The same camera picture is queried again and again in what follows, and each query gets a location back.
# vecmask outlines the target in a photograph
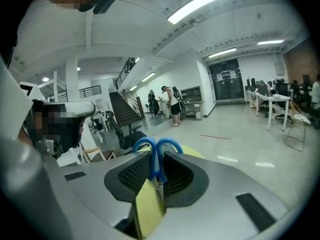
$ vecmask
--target white wall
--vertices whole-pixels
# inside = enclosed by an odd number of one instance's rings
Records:
[[[162,86],[176,87],[179,92],[184,89],[200,86],[203,114],[207,115],[214,107],[208,68],[194,50],[189,50],[174,59],[175,63],[168,63],[158,69],[155,75],[146,83],[140,82],[132,96],[139,96],[145,112],[148,104],[148,93],[152,89],[156,97],[168,99],[167,93],[161,91]]]
[[[117,91],[112,78],[91,81],[91,85],[92,86],[105,85],[109,93],[113,93]]]
[[[203,104],[203,114],[208,115],[216,105],[216,96],[213,95],[212,90],[213,84],[211,87],[211,73],[209,71],[208,65],[204,62],[202,58],[197,59],[196,63],[198,65],[201,78],[201,94],[203,96],[202,99],[205,100]]]
[[[83,75],[78,77],[79,90],[91,87],[91,77],[90,75]]]
[[[281,78],[288,82],[288,72],[284,57],[281,54],[251,55],[239,57],[237,60],[241,71],[243,89],[245,89],[244,86],[247,85],[247,79],[249,77],[255,78],[255,81],[263,80],[265,83],[271,79]],[[283,64],[284,75],[276,74],[275,63]]]

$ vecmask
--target wall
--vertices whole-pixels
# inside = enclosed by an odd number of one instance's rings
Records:
[[[105,85],[109,93],[113,93],[117,91],[112,78],[91,81],[91,85],[92,86]]]
[[[184,89],[200,86],[202,98],[205,100],[202,106],[203,114],[207,115],[214,107],[207,65],[198,57],[194,50],[189,50],[178,55],[174,61],[175,63],[168,63],[159,68],[155,72],[155,75],[146,81],[146,83],[139,83],[138,88],[132,93],[132,96],[140,97],[143,110],[147,112],[145,104],[148,104],[148,93],[151,89],[156,97],[162,97],[167,100],[168,95],[162,93],[162,86],[175,86],[179,92]]]
[[[212,89],[214,85],[212,83],[211,86],[212,78],[208,65],[201,58],[197,59],[196,63],[198,65],[201,78],[202,99],[205,100],[203,113],[208,115],[216,105],[216,96],[214,95],[214,91]]]
[[[320,74],[317,52],[309,39],[286,52],[284,60],[290,83],[297,80],[299,84],[302,84],[303,75],[310,75],[311,83],[313,83],[316,81],[316,75]]]
[[[78,85],[79,85],[79,90],[91,87],[91,78],[90,75],[83,75],[78,77]]]
[[[243,90],[247,85],[248,78],[255,78],[256,81],[263,80],[267,83],[271,79],[283,78],[288,82],[288,73],[284,58],[281,54],[258,54],[237,58],[241,77],[243,82]],[[284,75],[277,75],[275,63],[282,63],[284,67]]]

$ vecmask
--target door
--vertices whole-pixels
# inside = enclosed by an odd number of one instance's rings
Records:
[[[222,61],[209,66],[209,69],[217,100],[244,98],[244,86],[237,59]]]

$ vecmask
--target ceiling light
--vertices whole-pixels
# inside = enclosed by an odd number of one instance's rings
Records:
[[[210,55],[209,58],[212,58],[212,57],[215,57],[215,56],[219,56],[219,55],[222,55],[222,54],[231,53],[231,52],[234,52],[236,50],[237,50],[236,48],[232,48],[232,49],[229,49],[229,50],[224,50],[224,51],[221,51],[221,52],[218,52],[218,53]]]
[[[284,40],[273,40],[273,41],[263,41],[263,42],[258,42],[259,45],[270,45],[270,44],[281,44]]]
[[[131,92],[131,91],[133,91],[134,89],[136,89],[137,88],[137,86],[135,85],[134,87],[132,87],[129,91]]]
[[[206,4],[211,3],[213,1],[215,0],[193,0],[187,3],[182,8],[180,8],[178,11],[176,11],[173,15],[171,15],[168,18],[168,21],[170,21],[173,24],[176,24],[177,22],[182,20],[184,17],[186,17],[190,13],[194,12],[200,7],[205,6]]]
[[[142,82],[147,81],[150,77],[152,77],[155,74],[155,72],[152,72],[150,75],[148,75],[145,79],[142,80]]]

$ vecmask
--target stair railing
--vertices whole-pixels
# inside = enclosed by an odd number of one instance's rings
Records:
[[[142,119],[145,119],[145,113],[144,113],[143,107],[141,105],[140,97],[136,97],[136,99],[135,99],[129,93],[127,93],[126,90],[122,90],[121,93],[122,93],[122,95],[124,97],[124,100],[128,104],[129,103],[132,104],[132,107],[135,110],[135,112],[137,112]]]

